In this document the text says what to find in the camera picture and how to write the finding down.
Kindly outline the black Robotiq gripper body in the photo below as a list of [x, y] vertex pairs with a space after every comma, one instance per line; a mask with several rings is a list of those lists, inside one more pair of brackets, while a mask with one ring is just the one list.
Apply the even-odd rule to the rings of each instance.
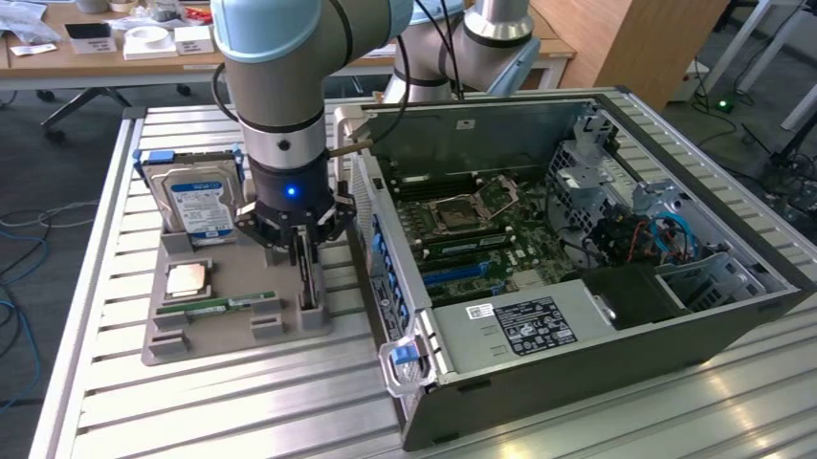
[[340, 237], [337, 216], [325, 218], [336, 208], [329, 183], [329, 162], [314, 160], [297, 168], [273, 168], [249, 161], [257, 199], [249, 217], [254, 224], [249, 237], [264, 247], [289, 248], [294, 228], [306, 227], [313, 245]]

